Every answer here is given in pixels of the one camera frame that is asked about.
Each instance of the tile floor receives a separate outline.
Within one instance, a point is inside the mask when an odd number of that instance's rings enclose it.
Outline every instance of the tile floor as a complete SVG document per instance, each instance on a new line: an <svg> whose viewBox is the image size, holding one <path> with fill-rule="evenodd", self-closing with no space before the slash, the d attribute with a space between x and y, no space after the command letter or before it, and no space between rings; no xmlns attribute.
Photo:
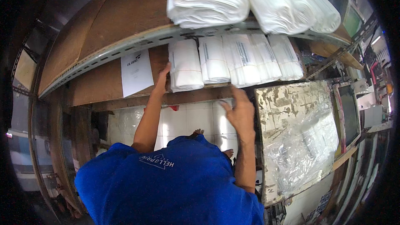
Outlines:
<svg viewBox="0 0 400 225"><path fill-rule="evenodd" d="M143 113L143 107L114 111L114 115L110 115L108 119L108 142L120 142L131 146ZM225 110L218 101L181 104L178 111L163 108L154 150L164 148L172 139L190 135L199 128L204 130L204 137L210 143L217 145L222 151L233 149L232 158L236 157L236 131L226 119Z"/></svg>

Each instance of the hand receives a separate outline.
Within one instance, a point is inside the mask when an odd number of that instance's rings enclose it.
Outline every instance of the hand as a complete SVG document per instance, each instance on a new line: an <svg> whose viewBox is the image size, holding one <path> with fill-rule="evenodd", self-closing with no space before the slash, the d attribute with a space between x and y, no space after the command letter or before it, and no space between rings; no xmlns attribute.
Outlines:
<svg viewBox="0 0 400 225"><path fill-rule="evenodd" d="M226 110L226 118L236 129L242 142L254 142L256 132L254 131L254 106L250 102L244 90L232 86L232 93L236 100L236 107L232 107L221 101Z"/></svg>
<svg viewBox="0 0 400 225"><path fill-rule="evenodd" d="M167 81L167 74L170 72L171 62L168 62L162 72L158 74L158 80L156 86L152 91L152 95L156 95L158 97L162 97L165 93L165 83Z"/></svg>

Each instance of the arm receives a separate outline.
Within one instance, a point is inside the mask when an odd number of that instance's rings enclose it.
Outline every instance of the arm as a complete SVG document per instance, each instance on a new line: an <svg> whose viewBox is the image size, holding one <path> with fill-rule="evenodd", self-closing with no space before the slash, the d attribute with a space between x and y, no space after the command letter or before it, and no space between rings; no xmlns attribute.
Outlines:
<svg viewBox="0 0 400 225"><path fill-rule="evenodd" d="M165 82L170 68L171 63L168 63L164 70L160 72L156 86L150 94L146 110L135 132L131 147L136 149L139 153L154 151L158 122L160 121L162 96L165 93Z"/></svg>
<svg viewBox="0 0 400 225"><path fill-rule="evenodd" d="M254 107L243 90L232 87L232 92L236 100L235 109L232 109L226 102L222 102L221 105L226 110L227 119L239 135L235 184L247 192L254 193L256 182L256 155L254 152L256 132L253 127Z"/></svg>

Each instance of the metal rack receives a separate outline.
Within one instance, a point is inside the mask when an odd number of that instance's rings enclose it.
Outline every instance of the metal rack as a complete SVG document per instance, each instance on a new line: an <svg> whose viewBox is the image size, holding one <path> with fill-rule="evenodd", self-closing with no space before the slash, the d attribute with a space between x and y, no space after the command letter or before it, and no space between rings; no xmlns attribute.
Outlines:
<svg viewBox="0 0 400 225"><path fill-rule="evenodd" d="M120 42L116 42L113 45L105 47L90 57L78 62L58 78L56 78L49 85L49 87L47 87L40 94L39 98L46 96L48 93L67 83L73 78L76 78L77 76L102 64L121 58L122 56L175 41L194 37L208 37L226 34L263 34L263 32L261 31L258 22L252 17L248 18L244 22L233 25L222 25L195 30L182 29L177 25L172 24L151 29L149 31L139 33L138 35L134 35L132 38L127 38ZM290 37L324 41L342 48L347 48L350 45L347 40L341 39L334 34L322 34L313 31L306 31L296 35L290 35Z"/></svg>
<svg viewBox="0 0 400 225"><path fill-rule="evenodd" d="M319 72L322 72L324 69L328 68L332 64L336 62L338 58L343 56L346 52L353 53L354 49L357 48L357 45L366 38L371 32L374 30L377 25L377 18L375 14L372 14L368 21L359 29L359 31L354 35L353 42L347 48L339 48L335 53L329 56L322 65L320 65L317 69L315 69L306 79L313 78Z"/></svg>

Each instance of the printed logo on shirt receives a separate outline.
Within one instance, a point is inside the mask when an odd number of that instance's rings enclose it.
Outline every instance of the printed logo on shirt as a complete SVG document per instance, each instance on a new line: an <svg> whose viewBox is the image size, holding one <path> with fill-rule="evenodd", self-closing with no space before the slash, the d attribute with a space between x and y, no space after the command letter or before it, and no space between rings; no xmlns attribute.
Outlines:
<svg viewBox="0 0 400 225"><path fill-rule="evenodd" d="M142 156L139 158L139 162L147 163L148 165L156 166L160 169L165 169L166 167L173 167L175 163L170 162L169 159L165 159L163 154L155 156Z"/></svg>

